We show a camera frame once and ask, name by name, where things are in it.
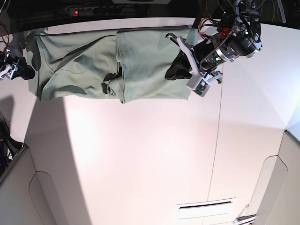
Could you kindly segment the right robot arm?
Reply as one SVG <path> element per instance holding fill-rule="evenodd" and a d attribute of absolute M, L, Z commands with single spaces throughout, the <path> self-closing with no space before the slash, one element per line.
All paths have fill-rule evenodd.
<path fill-rule="evenodd" d="M 10 35 L 6 25 L 1 23 L 0 26 L 5 31 L 0 34 L 0 44 L 4 45 L 0 50 L 0 79 L 13 80 L 18 77 L 24 80 L 33 79 L 35 71 L 32 66 L 27 64 L 23 55 L 23 50 L 26 48 L 24 33 Z"/>

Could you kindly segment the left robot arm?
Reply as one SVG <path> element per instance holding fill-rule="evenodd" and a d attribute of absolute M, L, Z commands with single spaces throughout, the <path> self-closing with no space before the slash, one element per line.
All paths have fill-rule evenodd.
<path fill-rule="evenodd" d="M 198 5 L 200 9 L 192 28 L 203 41 L 192 45 L 181 38 L 188 52 L 180 50 L 165 74 L 166 80 L 190 79 L 199 74 L 221 83 L 222 73 L 216 70 L 217 66 L 238 57 L 252 57 L 262 48 L 256 1 L 225 0 L 219 4 L 223 10 L 219 21 L 209 13 L 208 1 L 200 0 Z"/>

